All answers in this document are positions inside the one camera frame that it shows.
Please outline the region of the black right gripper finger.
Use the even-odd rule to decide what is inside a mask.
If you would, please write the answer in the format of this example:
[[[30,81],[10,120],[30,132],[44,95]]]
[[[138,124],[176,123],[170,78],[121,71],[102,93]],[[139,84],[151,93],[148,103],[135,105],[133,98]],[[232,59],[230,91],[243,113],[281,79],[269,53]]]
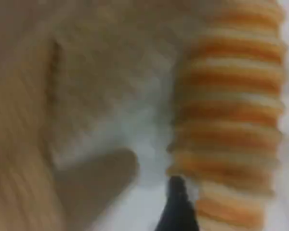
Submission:
[[[184,179],[172,176],[168,182],[167,202],[156,231],[199,231],[195,210],[188,200]]]

